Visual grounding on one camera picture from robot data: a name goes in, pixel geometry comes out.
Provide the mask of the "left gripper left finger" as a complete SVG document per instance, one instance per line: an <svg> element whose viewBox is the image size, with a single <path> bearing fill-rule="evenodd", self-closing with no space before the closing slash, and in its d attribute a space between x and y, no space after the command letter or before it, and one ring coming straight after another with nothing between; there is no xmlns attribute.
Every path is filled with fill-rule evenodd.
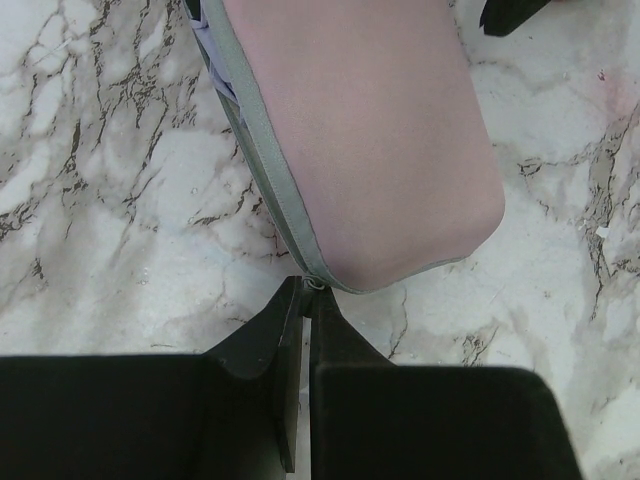
<svg viewBox="0 0 640 480"><path fill-rule="evenodd" d="M304 297L200 354L1 361L5 479L282 479L295 468Z"/></svg>

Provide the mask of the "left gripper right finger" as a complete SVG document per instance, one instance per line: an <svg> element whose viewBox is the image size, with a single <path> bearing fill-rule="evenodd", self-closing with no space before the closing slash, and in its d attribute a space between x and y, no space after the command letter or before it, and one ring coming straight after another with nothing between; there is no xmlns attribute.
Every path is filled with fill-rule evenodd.
<svg viewBox="0 0 640 480"><path fill-rule="evenodd" d="M578 479L553 393L513 367L398 366L343 317L310 307L315 479Z"/></svg>

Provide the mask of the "pink zippered umbrella case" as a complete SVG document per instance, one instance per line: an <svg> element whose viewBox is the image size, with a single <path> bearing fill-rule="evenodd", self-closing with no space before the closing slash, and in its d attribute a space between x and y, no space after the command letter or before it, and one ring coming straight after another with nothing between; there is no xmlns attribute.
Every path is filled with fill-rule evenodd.
<svg viewBox="0 0 640 480"><path fill-rule="evenodd" d="M387 287L471 255L505 197L444 1L202 1L224 112L316 288Z"/></svg>

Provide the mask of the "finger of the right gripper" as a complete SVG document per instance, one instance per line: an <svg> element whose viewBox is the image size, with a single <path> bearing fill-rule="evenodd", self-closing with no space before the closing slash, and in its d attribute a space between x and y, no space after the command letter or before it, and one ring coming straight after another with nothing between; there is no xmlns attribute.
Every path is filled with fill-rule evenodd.
<svg viewBox="0 0 640 480"><path fill-rule="evenodd" d="M479 27L486 36L508 36L551 0L487 0Z"/></svg>

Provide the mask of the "lavender umbrella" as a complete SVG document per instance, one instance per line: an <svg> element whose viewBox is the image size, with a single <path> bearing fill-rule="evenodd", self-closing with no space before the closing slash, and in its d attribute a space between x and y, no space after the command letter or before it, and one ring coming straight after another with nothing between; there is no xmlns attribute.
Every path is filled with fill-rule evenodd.
<svg viewBox="0 0 640 480"><path fill-rule="evenodd" d="M189 12L190 26L196 37L196 42L215 89L224 98L234 104L241 114L242 109L238 103L235 91L231 84L230 75L216 40L214 39L208 18L204 12L203 2L199 0L186 1L185 5ZM246 121L242 114L239 116L239 119L240 124L245 126Z"/></svg>

